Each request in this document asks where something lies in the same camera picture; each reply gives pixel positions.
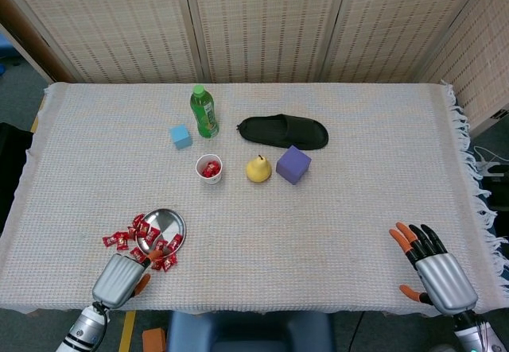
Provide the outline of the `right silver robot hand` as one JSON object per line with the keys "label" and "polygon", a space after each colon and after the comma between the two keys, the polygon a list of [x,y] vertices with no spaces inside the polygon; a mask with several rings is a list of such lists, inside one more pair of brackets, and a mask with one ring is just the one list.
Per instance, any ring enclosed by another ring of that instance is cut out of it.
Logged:
{"label": "right silver robot hand", "polygon": [[478,295],[457,259],[445,248],[435,231],[422,224],[397,222],[389,230],[416,271],[423,292],[406,284],[399,290],[407,298],[435,307],[442,315],[458,315],[476,306]]}

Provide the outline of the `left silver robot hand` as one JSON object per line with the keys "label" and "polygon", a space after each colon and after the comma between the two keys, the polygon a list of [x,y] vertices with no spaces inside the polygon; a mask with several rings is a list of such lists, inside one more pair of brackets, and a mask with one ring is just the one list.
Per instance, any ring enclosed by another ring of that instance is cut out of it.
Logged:
{"label": "left silver robot hand", "polygon": [[115,253],[92,289],[92,297],[105,308],[117,309],[129,299],[138,296],[150,282],[151,275],[146,269],[152,262],[161,257],[160,250],[154,250],[137,261]]}

